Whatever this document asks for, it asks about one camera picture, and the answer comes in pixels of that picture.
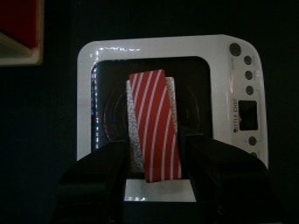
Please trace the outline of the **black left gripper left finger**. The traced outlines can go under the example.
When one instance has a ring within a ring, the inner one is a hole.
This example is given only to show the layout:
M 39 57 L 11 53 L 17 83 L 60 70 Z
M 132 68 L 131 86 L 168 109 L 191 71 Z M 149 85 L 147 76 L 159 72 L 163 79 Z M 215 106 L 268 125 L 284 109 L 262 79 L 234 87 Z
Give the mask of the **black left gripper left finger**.
M 64 172 L 51 224 L 123 224 L 128 142 L 92 151 Z

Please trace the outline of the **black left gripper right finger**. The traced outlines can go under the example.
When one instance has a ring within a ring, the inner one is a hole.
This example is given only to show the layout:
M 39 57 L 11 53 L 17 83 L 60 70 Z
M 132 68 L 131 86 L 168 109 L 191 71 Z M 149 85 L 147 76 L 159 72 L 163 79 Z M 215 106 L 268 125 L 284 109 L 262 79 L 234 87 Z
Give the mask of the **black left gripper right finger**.
M 288 224 L 259 158 L 184 127 L 179 143 L 200 224 Z

